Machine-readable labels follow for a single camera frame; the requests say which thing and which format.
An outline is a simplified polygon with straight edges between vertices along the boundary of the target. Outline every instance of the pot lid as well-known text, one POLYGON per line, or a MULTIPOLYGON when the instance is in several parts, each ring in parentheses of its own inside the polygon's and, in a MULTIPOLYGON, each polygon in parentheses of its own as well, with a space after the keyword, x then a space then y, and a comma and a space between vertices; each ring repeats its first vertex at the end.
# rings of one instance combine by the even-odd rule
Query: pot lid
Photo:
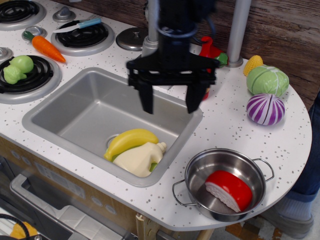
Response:
POLYGON ((148 36, 147 28, 128 28, 116 37, 116 43, 119 47, 125 50, 142 51, 142 46, 146 36, 148 36))

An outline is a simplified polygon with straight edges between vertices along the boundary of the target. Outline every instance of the orange carrot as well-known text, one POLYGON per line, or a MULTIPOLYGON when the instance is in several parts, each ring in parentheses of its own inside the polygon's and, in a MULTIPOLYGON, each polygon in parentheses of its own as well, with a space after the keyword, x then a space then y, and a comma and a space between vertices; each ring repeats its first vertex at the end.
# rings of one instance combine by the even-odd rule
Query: orange carrot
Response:
POLYGON ((62 63, 66 62, 59 50, 43 36, 34 36, 29 31, 24 31, 23 35, 29 39, 32 43, 32 46, 43 55, 62 63))

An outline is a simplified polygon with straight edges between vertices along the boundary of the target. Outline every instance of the pot handle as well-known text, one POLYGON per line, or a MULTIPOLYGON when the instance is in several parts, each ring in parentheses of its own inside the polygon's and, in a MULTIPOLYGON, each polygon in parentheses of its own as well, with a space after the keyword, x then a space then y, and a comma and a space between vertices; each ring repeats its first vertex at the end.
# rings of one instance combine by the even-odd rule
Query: pot handle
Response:
POLYGON ((272 168, 272 166, 270 165, 270 163, 268 163, 266 160, 262 159, 262 158, 257 158, 257 159, 253 159, 252 161, 262 161, 264 162, 265 164, 268 165, 268 167, 270 168, 271 172, 272 172, 272 176, 269 177, 268 179, 265 180, 265 182, 268 182, 270 181, 271 179, 273 179, 275 177, 275 172, 274 172, 274 169, 272 168))
POLYGON ((198 205, 198 203, 182 203, 182 202, 180 202, 180 201, 178 200, 178 198, 176 197, 176 194, 175 194, 175 186, 178 185, 178 184, 180 184, 180 183, 182 183, 182 182, 184 182, 184 181, 185 181, 185 179, 183 179, 183 180, 181 180, 181 181, 178 181, 178 182, 176 182, 175 184, 172 185, 172 193, 173 193, 174 199, 175 199, 180 205, 182 205, 182 206, 195 206, 195 205, 198 205))

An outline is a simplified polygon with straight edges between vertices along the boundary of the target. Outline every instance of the blue jeans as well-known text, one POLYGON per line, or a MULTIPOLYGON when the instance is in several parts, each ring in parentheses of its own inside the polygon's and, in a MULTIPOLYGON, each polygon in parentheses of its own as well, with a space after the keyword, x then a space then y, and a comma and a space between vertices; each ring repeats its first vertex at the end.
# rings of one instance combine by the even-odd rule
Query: blue jeans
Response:
POLYGON ((320 92, 309 110, 312 127, 312 144, 308 161, 304 169, 286 194, 289 199, 300 202, 312 202, 320 188, 320 92))

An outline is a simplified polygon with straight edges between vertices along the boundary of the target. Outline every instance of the stove burner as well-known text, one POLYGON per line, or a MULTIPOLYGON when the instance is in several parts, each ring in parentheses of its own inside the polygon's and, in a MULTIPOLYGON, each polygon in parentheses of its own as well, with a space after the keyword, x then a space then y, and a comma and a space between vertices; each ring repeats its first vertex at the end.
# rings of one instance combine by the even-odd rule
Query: stove burner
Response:
POLYGON ((32 1, 15 0, 0 4, 0 23, 14 23, 36 15, 39 7, 32 1))
POLYGON ((13 57, 0 65, 0 94, 3 93, 24 93, 35 90, 45 83, 54 75, 51 66, 47 60, 39 56, 29 56, 33 60, 33 70, 26 73, 27 78, 19 80, 16 84, 9 84, 4 77, 3 69, 10 65, 9 61, 13 57))
MULTIPOLYGON (((61 28, 76 25, 80 21, 71 21, 61 28)), ((110 26, 99 23, 82 29, 63 33, 53 33, 51 43, 63 55, 83 57, 100 53, 109 48, 115 41, 115 33, 110 26)))
MULTIPOLYGON (((79 20, 71 21, 60 28, 74 26, 80 23, 79 20)), ((78 28, 73 31, 57 33, 57 39, 65 46, 71 48, 86 48, 101 43, 108 37, 108 30, 103 24, 95 24, 84 28, 78 28)))
POLYGON ((44 56, 29 57, 33 60, 34 68, 26 74, 27 79, 22 79, 16 84, 8 85, 4 79, 3 68, 10 64, 11 59, 0 64, 0 92, 2 92, 0 103, 13 105, 29 103, 43 98, 58 87, 62 79, 58 64, 44 56))

